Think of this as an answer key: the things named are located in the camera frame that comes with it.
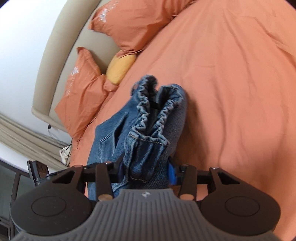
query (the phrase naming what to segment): upholstered headboard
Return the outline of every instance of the upholstered headboard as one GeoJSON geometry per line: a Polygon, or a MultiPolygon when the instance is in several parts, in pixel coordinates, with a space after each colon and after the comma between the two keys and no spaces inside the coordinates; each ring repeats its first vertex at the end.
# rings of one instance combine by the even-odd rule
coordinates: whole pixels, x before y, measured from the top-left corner
{"type": "Polygon", "coordinates": [[[68,0],[46,44],[40,63],[32,113],[46,123],[65,130],[54,108],[60,101],[68,75],[77,58],[77,47],[89,49],[102,73],[119,51],[105,34],[87,29],[93,12],[110,0],[68,0]]]}

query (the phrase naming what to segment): blue denim jeans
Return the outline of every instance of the blue denim jeans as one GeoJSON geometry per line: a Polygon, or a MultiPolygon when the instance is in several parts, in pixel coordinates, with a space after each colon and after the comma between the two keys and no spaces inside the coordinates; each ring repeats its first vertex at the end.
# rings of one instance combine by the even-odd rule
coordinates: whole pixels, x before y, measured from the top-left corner
{"type": "MultiPolygon", "coordinates": [[[[131,98],[110,119],[98,125],[87,164],[117,161],[124,154],[125,176],[112,183],[120,189],[168,187],[168,157],[173,156],[186,117],[186,96],[176,84],[155,90],[154,76],[135,83],[131,98]]],[[[88,184],[89,199],[95,200],[95,183],[88,184]]]]}

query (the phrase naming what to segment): curtain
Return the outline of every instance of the curtain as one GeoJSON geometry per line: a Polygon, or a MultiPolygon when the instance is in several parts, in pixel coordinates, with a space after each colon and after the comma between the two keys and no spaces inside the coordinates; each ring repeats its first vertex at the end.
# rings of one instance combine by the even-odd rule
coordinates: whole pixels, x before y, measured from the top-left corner
{"type": "Polygon", "coordinates": [[[34,161],[62,170],[67,167],[61,163],[59,150],[66,147],[64,142],[38,134],[0,114],[0,142],[34,161]]]}

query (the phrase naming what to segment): yellow cushion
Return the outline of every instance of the yellow cushion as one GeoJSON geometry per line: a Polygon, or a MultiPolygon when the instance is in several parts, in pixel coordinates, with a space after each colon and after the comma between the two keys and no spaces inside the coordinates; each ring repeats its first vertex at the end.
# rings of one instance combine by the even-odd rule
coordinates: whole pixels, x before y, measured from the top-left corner
{"type": "Polygon", "coordinates": [[[106,77],[114,85],[119,85],[136,58],[136,54],[126,55],[121,58],[115,55],[107,68],[106,77]]]}

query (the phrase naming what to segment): orange pillow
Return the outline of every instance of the orange pillow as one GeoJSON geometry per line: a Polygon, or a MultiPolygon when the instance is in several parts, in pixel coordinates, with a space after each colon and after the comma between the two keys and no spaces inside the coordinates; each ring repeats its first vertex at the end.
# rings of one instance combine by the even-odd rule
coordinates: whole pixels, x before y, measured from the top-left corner
{"type": "Polygon", "coordinates": [[[89,29],[111,36],[118,57],[139,52],[193,0],[111,0],[98,8],[89,29]]]}
{"type": "Polygon", "coordinates": [[[75,141],[81,138],[108,93],[118,88],[101,74],[90,51],[79,47],[77,52],[78,58],[67,79],[64,95],[54,109],[75,141]]]}

